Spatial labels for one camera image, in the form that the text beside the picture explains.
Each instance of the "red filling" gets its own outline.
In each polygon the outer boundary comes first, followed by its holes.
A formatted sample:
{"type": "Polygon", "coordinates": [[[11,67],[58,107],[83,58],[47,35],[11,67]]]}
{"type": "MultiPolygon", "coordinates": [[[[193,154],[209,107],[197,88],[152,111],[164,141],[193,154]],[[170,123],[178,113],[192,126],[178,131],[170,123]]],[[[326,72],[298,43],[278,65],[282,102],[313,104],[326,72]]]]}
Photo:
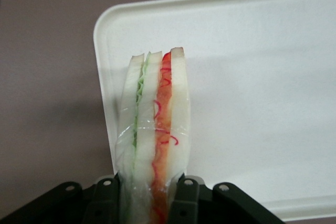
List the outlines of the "red filling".
{"type": "Polygon", "coordinates": [[[171,53],[164,55],[160,69],[160,83],[157,89],[155,103],[158,107],[155,119],[155,157],[152,162],[154,181],[151,185],[152,211],[151,223],[165,224],[168,216],[166,196],[166,161],[168,143],[171,138],[171,106],[172,97],[172,69],[171,53]]]}

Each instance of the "bolt hole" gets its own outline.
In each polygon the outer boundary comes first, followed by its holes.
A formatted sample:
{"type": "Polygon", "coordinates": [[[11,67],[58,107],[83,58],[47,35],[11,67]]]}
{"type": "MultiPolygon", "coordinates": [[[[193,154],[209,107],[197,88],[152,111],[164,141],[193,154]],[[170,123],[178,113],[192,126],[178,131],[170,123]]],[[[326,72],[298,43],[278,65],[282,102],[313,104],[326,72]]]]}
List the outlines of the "bolt hole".
{"type": "Polygon", "coordinates": [[[187,216],[187,211],[182,210],[182,211],[180,212],[180,216],[182,216],[182,217],[186,217],[186,216],[187,216]]]}
{"type": "Polygon", "coordinates": [[[98,217],[98,216],[101,216],[102,215],[102,211],[101,210],[97,210],[95,213],[94,213],[94,216],[98,217]]]}
{"type": "Polygon", "coordinates": [[[184,181],[184,184],[187,185],[187,186],[191,186],[191,185],[194,184],[194,182],[193,182],[192,180],[190,180],[190,179],[186,179],[186,180],[184,181]]]}
{"type": "Polygon", "coordinates": [[[219,186],[219,188],[220,188],[220,190],[222,190],[222,191],[229,191],[229,187],[228,187],[227,185],[224,185],[224,184],[221,184],[221,185],[219,186]]]}
{"type": "Polygon", "coordinates": [[[110,180],[106,180],[106,181],[104,181],[104,183],[103,183],[103,185],[105,185],[105,186],[109,186],[109,185],[111,185],[112,184],[112,181],[110,181],[110,180]]]}
{"type": "Polygon", "coordinates": [[[68,186],[67,188],[65,188],[65,191],[72,191],[74,190],[74,186],[68,186]]]}

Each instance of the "black plastic mount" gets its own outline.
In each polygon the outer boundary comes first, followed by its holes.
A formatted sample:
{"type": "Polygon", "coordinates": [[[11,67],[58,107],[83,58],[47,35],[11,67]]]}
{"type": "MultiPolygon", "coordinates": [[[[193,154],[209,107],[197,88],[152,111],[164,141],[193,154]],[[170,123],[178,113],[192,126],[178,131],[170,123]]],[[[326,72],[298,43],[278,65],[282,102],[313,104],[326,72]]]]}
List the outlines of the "black plastic mount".
{"type": "Polygon", "coordinates": [[[284,224],[234,184],[220,183],[210,190],[195,179],[186,177],[177,184],[167,223],[284,224]]]}
{"type": "Polygon", "coordinates": [[[104,178],[82,190],[65,182],[0,220],[0,224],[118,223],[119,179],[104,178]]]}
{"type": "MultiPolygon", "coordinates": [[[[220,183],[210,190],[197,181],[180,178],[167,224],[284,223],[231,183],[220,183]]],[[[0,220],[0,224],[119,224],[119,189],[118,175],[85,190],[78,183],[66,182],[0,220]]]]}

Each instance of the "plastic tray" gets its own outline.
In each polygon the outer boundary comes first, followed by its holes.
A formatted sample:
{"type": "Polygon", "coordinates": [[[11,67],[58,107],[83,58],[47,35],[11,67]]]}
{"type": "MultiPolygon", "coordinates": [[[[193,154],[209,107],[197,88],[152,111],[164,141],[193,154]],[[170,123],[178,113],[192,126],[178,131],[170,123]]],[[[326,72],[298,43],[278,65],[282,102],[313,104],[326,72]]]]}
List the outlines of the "plastic tray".
{"type": "Polygon", "coordinates": [[[336,216],[336,0],[118,5],[94,43],[112,161],[130,57],[183,46],[188,174],[234,183],[283,220],[336,216]]]}

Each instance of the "plastic-wrapped sandwich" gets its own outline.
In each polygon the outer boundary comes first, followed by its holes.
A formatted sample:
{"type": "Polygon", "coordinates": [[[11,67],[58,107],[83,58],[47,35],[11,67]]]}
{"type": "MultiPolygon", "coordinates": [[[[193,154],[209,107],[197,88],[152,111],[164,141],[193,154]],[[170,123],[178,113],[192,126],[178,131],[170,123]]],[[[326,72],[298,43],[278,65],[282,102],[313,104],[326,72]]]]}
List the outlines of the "plastic-wrapped sandwich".
{"type": "Polygon", "coordinates": [[[190,101],[183,48],[133,56],[116,145],[121,222],[167,221],[190,152],[190,101]]]}

